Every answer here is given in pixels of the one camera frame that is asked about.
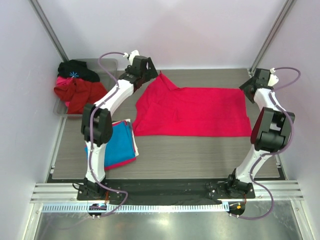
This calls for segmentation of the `crimson pink t-shirt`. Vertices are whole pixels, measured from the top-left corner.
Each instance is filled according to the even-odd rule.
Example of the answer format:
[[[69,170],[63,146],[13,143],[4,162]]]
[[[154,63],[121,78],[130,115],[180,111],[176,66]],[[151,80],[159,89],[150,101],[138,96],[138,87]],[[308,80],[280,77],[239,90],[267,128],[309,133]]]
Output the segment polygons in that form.
[[[178,87],[160,73],[136,102],[136,136],[249,137],[243,92],[236,88]]]

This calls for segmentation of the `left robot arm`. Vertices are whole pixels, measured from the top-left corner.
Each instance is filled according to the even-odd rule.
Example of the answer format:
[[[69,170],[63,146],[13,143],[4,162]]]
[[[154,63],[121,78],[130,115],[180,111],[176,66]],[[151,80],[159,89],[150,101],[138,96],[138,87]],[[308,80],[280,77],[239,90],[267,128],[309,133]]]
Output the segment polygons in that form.
[[[100,100],[86,104],[83,109],[81,133],[87,149],[87,171],[78,197],[100,200],[106,195],[104,164],[106,147],[113,134],[112,115],[144,83],[158,76],[150,57],[141,56],[137,51],[124,53],[123,56],[128,59],[129,65],[119,79],[113,79],[114,87]]]

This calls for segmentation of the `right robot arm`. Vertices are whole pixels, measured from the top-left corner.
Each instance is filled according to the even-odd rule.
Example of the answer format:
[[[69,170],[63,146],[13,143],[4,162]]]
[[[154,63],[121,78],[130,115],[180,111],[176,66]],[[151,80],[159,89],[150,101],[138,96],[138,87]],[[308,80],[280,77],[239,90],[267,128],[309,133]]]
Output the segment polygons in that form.
[[[258,105],[260,113],[251,131],[250,150],[227,178],[225,191],[231,198],[243,198],[253,191],[254,179],[264,163],[288,146],[295,114],[286,111],[276,98],[276,68],[255,70],[239,88]]]

